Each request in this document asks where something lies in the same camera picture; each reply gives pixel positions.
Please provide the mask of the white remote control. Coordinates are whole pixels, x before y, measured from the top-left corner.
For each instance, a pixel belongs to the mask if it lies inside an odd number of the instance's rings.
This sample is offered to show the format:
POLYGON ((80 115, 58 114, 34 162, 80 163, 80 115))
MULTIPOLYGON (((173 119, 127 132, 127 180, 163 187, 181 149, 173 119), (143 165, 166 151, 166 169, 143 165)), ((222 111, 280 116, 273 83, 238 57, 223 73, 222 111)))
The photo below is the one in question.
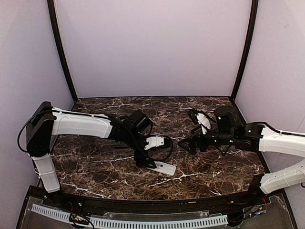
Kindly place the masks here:
POLYGON ((177 167, 164 162, 155 161, 156 168, 147 168, 154 172, 158 172, 164 175, 173 176, 176 172, 177 167))

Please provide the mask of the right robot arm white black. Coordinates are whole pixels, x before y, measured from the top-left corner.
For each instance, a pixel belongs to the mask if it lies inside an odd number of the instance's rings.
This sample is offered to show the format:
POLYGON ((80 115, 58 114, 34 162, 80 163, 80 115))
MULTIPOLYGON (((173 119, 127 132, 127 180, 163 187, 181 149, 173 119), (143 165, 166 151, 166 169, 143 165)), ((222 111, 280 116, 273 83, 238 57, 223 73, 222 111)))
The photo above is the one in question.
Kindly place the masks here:
MULTIPOLYGON (((222 146, 251 152, 274 152, 294 156, 305 156, 305 135, 286 132, 271 127, 266 122, 243 124, 235 107, 221 106, 213 112, 212 119, 203 111, 192 108, 188 115, 198 127, 189 138, 178 142, 178 146, 195 155, 214 146, 222 146)), ((301 162, 273 173, 260 174, 253 178, 248 193, 264 196, 273 191, 304 183, 305 162, 301 162)))

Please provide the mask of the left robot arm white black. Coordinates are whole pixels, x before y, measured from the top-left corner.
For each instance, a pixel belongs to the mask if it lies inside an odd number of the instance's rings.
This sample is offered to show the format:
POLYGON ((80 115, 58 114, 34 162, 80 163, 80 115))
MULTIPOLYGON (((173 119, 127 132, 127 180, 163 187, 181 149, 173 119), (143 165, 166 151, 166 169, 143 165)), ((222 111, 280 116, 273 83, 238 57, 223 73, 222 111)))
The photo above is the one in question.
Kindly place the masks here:
POLYGON ((85 114, 61 110, 43 102, 26 122, 26 148, 32 158, 43 186, 48 193, 61 189, 51 158, 51 138, 57 135, 84 135, 123 142, 134 151, 137 167, 157 166, 145 147, 149 141, 141 133, 150 125, 149 118, 137 110, 129 116, 85 114))

